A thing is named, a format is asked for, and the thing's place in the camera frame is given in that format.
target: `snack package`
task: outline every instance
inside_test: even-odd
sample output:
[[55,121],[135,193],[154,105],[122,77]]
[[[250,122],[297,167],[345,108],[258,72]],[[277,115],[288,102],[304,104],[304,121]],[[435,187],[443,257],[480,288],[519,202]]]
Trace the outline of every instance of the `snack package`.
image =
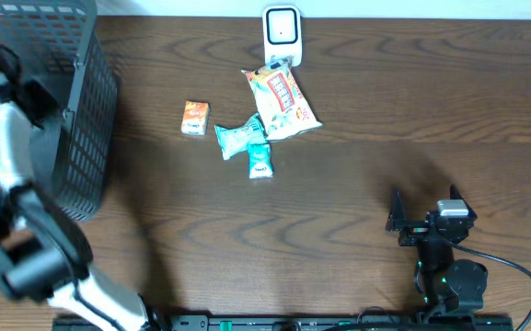
[[216,137],[222,148],[222,158],[230,159],[234,154],[247,151],[250,144],[266,143],[263,126],[259,121],[259,114],[251,116],[245,125],[236,129],[227,129],[214,125]]
[[245,74],[253,90],[268,141],[279,141],[321,127],[291,72],[292,58]]
[[202,102],[185,102],[181,132],[186,134],[206,134],[206,124],[210,106]]
[[268,143],[248,147],[248,177],[250,179],[273,177],[271,147]]

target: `white wall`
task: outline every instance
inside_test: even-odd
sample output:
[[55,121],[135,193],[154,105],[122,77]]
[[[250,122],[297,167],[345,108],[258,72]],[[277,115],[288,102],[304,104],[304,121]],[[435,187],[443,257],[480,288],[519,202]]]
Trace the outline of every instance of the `white wall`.
[[292,4],[304,17],[531,19],[531,0],[97,0],[100,15],[259,17]]

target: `white device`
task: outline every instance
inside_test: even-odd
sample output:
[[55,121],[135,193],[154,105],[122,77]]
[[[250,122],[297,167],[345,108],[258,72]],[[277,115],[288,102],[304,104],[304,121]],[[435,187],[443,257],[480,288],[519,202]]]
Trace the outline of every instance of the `white device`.
[[302,62],[300,11],[295,6],[269,6],[263,11],[265,63],[292,56],[292,66]]

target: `small orange carton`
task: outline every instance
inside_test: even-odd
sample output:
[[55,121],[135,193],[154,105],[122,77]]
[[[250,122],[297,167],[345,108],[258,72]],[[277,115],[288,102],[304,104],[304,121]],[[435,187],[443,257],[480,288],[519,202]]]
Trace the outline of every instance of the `small orange carton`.
[[181,132],[185,134],[206,134],[210,106],[203,102],[185,102]]

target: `basket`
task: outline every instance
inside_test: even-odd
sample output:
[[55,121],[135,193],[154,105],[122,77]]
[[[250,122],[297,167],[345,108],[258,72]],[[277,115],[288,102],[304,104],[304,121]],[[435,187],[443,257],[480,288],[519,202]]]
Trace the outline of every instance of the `basket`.
[[0,43],[61,105],[30,135],[36,183],[78,221],[101,201],[118,95],[96,16],[93,0],[0,1]]

